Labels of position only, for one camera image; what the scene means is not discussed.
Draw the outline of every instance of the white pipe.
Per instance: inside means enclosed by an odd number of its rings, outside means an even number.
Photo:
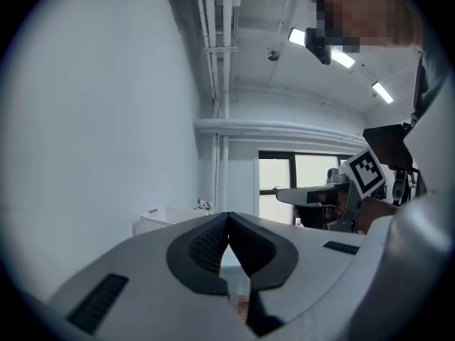
[[[216,141],[217,141],[217,134],[212,135],[212,177],[211,177],[211,196],[212,196],[212,203],[213,207],[217,209],[216,205]]]
[[[220,136],[216,136],[216,178],[215,178],[215,199],[216,199],[216,206],[215,209],[217,212],[220,211],[222,204],[220,204]]]
[[[207,6],[208,41],[210,47],[216,46],[215,0],[205,0]]]
[[[238,32],[238,26],[239,26],[239,8],[234,8],[234,28],[233,28],[233,35],[232,35],[232,42],[231,42],[231,47],[237,47],[237,32]],[[235,56],[236,52],[232,52],[232,58],[230,62],[230,84],[232,83],[232,80],[234,78],[234,73],[235,73]]]
[[[227,211],[228,198],[228,162],[229,161],[229,136],[223,137],[223,212]]]
[[[202,35],[204,38],[204,47],[205,49],[209,48],[209,41],[208,41],[208,32],[207,32],[207,26],[205,23],[205,11],[204,11],[204,3],[203,0],[198,0],[198,7],[199,7],[199,16],[200,16],[200,26],[202,28]],[[217,80],[215,82],[215,75],[213,74],[213,57],[211,54],[206,54],[207,56],[207,66],[208,66],[208,74],[209,74],[209,80],[210,80],[210,93],[212,100],[214,101],[214,110],[213,110],[213,118],[218,117],[218,67],[216,65],[216,59],[215,59],[215,69],[217,71]],[[215,206],[216,204],[216,191],[215,191],[215,186],[216,186],[216,142],[217,142],[217,135],[214,134],[212,137],[212,174],[211,174],[211,188],[212,188],[212,193],[211,193],[211,199],[212,203]]]
[[[230,47],[231,43],[231,26],[232,26],[232,0],[223,0],[223,45]],[[223,93],[224,93],[224,117],[229,118],[229,73],[230,73],[230,53],[224,52],[223,60]]]
[[[331,138],[327,136],[317,136],[317,135],[301,135],[301,136],[293,136],[293,135],[286,135],[284,134],[283,136],[277,136],[276,134],[269,134],[265,133],[263,135],[251,135],[251,136],[242,136],[239,135],[238,133],[230,133],[230,138],[233,136],[238,137],[238,138],[254,138],[253,140],[262,140],[262,138],[273,138],[274,140],[277,141],[283,141],[284,139],[292,140],[292,141],[311,141],[314,143],[320,143],[323,145],[329,145],[333,144],[336,146],[342,146],[342,145],[348,145],[348,146],[354,146],[356,148],[363,149],[368,144],[366,142],[357,142],[357,141],[351,141],[348,139],[340,139],[340,138]]]
[[[325,129],[318,126],[295,124],[281,121],[262,121],[245,119],[196,119],[193,122],[196,129],[206,133],[220,133],[224,135],[287,135],[296,136],[315,135],[342,141],[352,141],[367,145],[362,136],[348,134],[342,131]]]
[[[292,145],[312,145],[312,146],[324,146],[324,147],[332,147],[336,148],[337,150],[333,153],[337,154],[356,154],[362,148],[353,148],[352,146],[344,146],[339,144],[328,144],[328,143],[316,143],[314,141],[302,141],[302,140],[280,140],[278,138],[273,139],[252,139],[252,138],[233,138],[229,137],[229,141],[243,141],[248,143],[275,143],[275,144],[292,144]],[[346,149],[349,153],[339,153],[339,149]]]
[[[209,47],[208,45],[208,33],[207,33],[207,26],[205,24],[205,12],[204,12],[204,2],[203,0],[198,0],[198,6],[199,6],[199,16],[200,16],[200,25],[202,27],[202,35],[204,38],[204,46],[205,49]],[[212,63],[210,61],[210,55],[207,54],[207,66],[208,66],[208,74],[210,76],[210,91],[211,91],[211,96],[212,99],[215,101],[216,100],[216,94],[215,94],[215,85],[213,83],[213,74],[212,74]]]
[[[223,45],[231,46],[232,34],[232,0],[223,0]],[[223,113],[225,119],[229,118],[229,74],[230,74],[230,52],[224,52],[223,59]],[[226,211],[228,198],[228,161],[229,161],[229,136],[223,138],[223,198],[221,208]]]

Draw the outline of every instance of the ceiling pipe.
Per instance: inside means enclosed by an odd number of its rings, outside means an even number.
[[[216,177],[215,177],[215,199],[216,199],[216,206],[215,209],[218,212],[219,209],[222,208],[223,204],[219,203],[220,198],[220,136],[216,135],[216,150],[215,150],[215,162],[216,162]]]
[[[200,25],[202,26],[202,35],[204,38],[204,47],[208,49],[208,33],[207,33],[207,24],[205,23],[205,12],[204,12],[204,2],[203,0],[198,0],[198,7],[199,7],[199,17],[200,17]],[[212,63],[210,61],[210,54],[206,54],[207,57],[207,67],[208,67],[208,74],[210,79],[210,93],[212,100],[215,102],[215,85],[213,83],[213,74],[212,74]]]
[[[238,30],[239,30],[239,8],[235,7],[234,8],[234,26],[233,26],[233,35],[232,35],[232,42],[231,46],[232,47],[237,47],[237,35],[238,35]],[[229,87],[232,84],[232,80],[234,79],[234,74],[235,74],[235,60],[236,60],[237,52],[232,52],[232,59],[230,63],[230,84]]]
[[[315,136],[352,144],[367,146],[361,134],[353,135],[343,131],[326,129],[314,125],[295,124],[282,121],[248,119],[197,119],[193,122],[196,130],[205,133],[217,132],[221,135],[272,135],[272,136]]]
[[[225,48],[231,46],[232,35],[232,0],[223,0],[223,45]],[[230,86],[230,51],[225,50],[223,59],[223,114],[229,118],[229,86]],[[229,136],[223,138],[223,198],[222,211],[226,211],[228,198],[228,161],[229,161]]]
[[[203,0],[198,0],[200,24],[204,39],[205,49],[216,45],[215,31],[215,0],[206,0],[209,31],[207,32],[207,24],[205,22],[205,10]],[[208,74],[210,75],[210,91],[213,101],[213,118],[218,118],[219,114],[219,89],[218,89],[218,64],[215,53],[206,53]],[[219,143],[218,135],[212,135],[212,168],[211,168],[211,200],[215,209],[217,209],[217,172],[219,161]]]
[[[328,148],[334,148],[333,153],[336,154],[346,154],[346,155],[355,155],[358,153],[358,148],[352,148],[350,146],[343,146],[339,144],[328,144],[314,141],[305,141],[305,140],[284,140],[284,139],[252,139],[252,138],[242,138],[242,137],[230,137],[230,141],[242,141],[247,143],[279,143],[279,144],[292,144],[292,145],[311,145],[311,146],[323,146]]]
[[[210,48],[216,47],[216,27],[215,27],[215,0],[205,0],[207,8],[207,24],[208,24],[208,44]],[[218,89],[218,62],[216,53],[208,53],[212,61],[213,85],[215,87],[215,102],[213,105],[213,118],[219,117],[220,111],[220,95]]]

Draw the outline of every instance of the small plant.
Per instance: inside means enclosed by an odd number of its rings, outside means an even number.
[[[195,210],[212,211],[213,205],[211,202],[203,201],[203,200],[199,199],[198,206],[195,208]]]

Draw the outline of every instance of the window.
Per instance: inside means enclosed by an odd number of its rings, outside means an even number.
[[[336,156],[296,155],[297,187],[324,185],[327,171],[338,167]]]
[[[277,191],[295,187],[295,161],[292,153],[259,153],[259,217],[294,223],[293,206],[277,200]]]
[[[276,199],[283,188],[324,185],[327,171],[337,168],[350,156],[289,152],[259,153],[259,217],[295,224],[294,206]]]

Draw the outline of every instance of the ceiling light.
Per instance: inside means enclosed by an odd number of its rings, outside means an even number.
[[[346,68],[351,68],[355,62],[354,59],[349,57],[349,55],[341,52],[341,50],[335,47],[332,48],[332,59],[336,60],[338,63],[341,63]]]
[[[385,88],[379,83],[379,82],[376,82],[374,85],[373,85],[373,89],[381,95],[381,97],[389,104],[391,102],[393,102],[393,98],[389,95],[389,92],[387,92],[385,90]]]
[[[289,34],[289,42],[305,46],[305,32],[292,28]],[[354,59],[337,48],[332,48],[332,59],[346,68],[351,68],[355,63]]]
[[[289,34],[289,42],[305,46],[305,32],[292,28],[291,34]]]

